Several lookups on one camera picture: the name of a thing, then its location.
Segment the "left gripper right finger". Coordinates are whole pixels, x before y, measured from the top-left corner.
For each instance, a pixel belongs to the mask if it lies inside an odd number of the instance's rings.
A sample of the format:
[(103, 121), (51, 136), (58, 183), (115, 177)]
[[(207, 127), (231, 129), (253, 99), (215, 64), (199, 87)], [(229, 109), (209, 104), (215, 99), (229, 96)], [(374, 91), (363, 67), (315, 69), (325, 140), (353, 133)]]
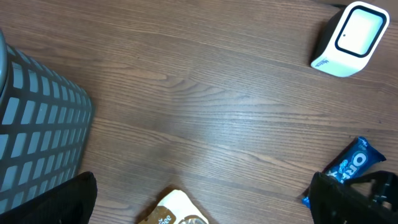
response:
[(310, 208), (314, 223), (347, 224), (397, 224), (397, 211), (391, 211), (391, 205), (372, 203), (368, 196), (372, 183), (344, 184), (345, 201), (341, 204), (320, 202)]

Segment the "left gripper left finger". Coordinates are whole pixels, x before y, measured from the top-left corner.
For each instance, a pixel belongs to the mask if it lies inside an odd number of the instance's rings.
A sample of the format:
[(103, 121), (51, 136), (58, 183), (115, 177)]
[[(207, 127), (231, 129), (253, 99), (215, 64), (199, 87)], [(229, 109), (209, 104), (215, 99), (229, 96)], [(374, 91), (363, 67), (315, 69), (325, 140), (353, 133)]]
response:
[(94, 174), (83, 172), (1, 214), (1, 223), (87, 224), (93, 213), (97, 194)]

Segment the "beige brown cookie bag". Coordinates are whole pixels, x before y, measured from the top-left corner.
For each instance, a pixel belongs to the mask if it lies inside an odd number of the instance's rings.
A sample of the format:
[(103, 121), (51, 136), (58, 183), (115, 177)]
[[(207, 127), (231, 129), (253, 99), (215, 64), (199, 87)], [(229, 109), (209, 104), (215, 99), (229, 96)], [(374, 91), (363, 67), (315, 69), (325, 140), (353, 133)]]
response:
[(139, 224), (209, 224), (182, 190), (173, 190)]

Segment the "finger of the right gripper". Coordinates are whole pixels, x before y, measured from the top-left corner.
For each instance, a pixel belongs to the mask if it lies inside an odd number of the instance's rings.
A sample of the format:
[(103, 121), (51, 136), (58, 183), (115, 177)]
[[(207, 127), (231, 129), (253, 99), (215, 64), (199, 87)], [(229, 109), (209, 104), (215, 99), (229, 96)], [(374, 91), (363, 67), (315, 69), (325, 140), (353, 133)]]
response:
[(384, 202), (391, 205), (391, 211), (397, 211), (397, 175), (388, 171), (377, 171), (355, 179), (345, 181), (345, 185), (363, 184), (371, 182), (371, 191), (368, 199), (372, 203), (383, 205)]

